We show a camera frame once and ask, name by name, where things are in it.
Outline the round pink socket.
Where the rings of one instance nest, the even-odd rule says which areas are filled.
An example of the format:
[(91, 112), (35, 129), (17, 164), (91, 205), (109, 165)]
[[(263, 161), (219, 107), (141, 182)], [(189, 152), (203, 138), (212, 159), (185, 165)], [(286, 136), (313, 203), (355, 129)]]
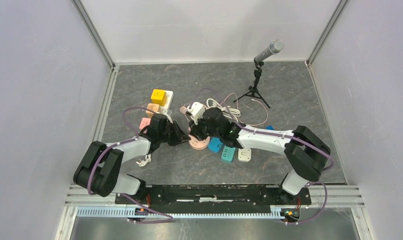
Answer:
[(208, 147), (209, 143), (210, 143), (210, 137), (208, 136), (206, 139), (204, 140), (198, 140), (197, 138), (193, 137), (192, 135), (189, 135), (190, 140), (188, 141), (189, 145), (191, 148), (193, 148), (194, 150), (204, 150)]

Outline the blue plug adapter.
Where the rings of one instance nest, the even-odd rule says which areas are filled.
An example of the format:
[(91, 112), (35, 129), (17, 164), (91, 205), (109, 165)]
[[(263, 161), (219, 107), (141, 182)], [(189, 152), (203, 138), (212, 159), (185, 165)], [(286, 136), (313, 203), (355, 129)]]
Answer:
[(208, 144), (208, 149), (211, 150), (214, 153), (218, 153), (221, 151), (222, 147), (223, 147), (223, 143), (221, 142), (221, 140), (217, 137), (212, 137), (210, 139), (210, 142)]

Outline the white power strip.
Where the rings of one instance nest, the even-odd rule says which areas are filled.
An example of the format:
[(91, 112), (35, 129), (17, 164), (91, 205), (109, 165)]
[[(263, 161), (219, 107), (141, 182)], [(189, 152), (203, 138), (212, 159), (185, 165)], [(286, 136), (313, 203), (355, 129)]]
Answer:
[(172, 100), (173, 100), (173, 97), (174, 97), (174, 93), (172, 91), (170, 91), (170, 90), (165, 90), (165, 91), (166, 91), (166, 94), (167, 94), (167, 102), (166, 102), (165, 106), (160, 106), (161, 113), (158, 113), (158, 114), (167, 113), (168, 115), (171, 116), (170, 108), (171, 108)]

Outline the pink cube plug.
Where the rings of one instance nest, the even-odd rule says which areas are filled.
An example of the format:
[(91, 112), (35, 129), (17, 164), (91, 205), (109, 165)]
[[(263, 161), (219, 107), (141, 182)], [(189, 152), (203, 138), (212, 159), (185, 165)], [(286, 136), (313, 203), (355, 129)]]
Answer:
[(143, 117), (139, 124), (139, 129), (142, 130), (143, 128), (149, 126), (151, 123), (151, 118)]

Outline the teal power strip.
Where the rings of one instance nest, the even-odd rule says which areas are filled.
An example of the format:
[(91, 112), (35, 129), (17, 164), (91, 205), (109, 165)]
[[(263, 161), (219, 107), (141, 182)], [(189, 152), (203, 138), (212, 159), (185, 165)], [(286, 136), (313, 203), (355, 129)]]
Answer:
[(235, 151), (236, 151), (235, 147), (224, 146), (221, 154), (221, 160), (226, 163), (231, 163), (233, 161)]

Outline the white plug adapter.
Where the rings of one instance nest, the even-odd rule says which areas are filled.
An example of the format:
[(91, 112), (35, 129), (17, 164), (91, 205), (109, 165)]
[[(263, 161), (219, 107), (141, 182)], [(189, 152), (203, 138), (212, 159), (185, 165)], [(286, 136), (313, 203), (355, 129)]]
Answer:
[(237, 153), (237, 159), (240, 162), (250, 162), (252, 159), (252, 150), (250, 148), (239, 148)]

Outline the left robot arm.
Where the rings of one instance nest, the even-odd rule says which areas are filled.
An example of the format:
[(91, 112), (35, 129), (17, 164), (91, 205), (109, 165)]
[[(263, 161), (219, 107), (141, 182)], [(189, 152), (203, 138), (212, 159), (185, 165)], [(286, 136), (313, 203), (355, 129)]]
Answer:
[(125, 193), (133, 203), (140, 204), (147, 197), (142, 187), (145, 182), (130, 174), (121, 174), (122, 164), (152, 154), (163, 143), (174, 147), (189, 140), (189, 135), (176, 121), (156, 113), (149, 124), (130, 139), (114, 143), (93, 141), (73, 175), (73, 182), (90, 195), (106, 197), (111, 193)]

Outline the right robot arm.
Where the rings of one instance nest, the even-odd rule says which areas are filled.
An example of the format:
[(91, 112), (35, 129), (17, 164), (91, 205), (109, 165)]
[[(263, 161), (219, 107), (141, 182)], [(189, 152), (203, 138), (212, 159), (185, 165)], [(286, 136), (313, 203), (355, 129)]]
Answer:
[(218, 107), (188, 108), (190, 135), (199, 141), (218, 138), (225, 146), (237, 149), (258, 149), (285, 156), (292, 170), (284, 177), (278, 198), (284, 204), (293, 203), (309, 183), (317, 182), (332, 163), (330, 148), (308, 127), (294, 130), (259, 129), (235, 119), (230, 120)]

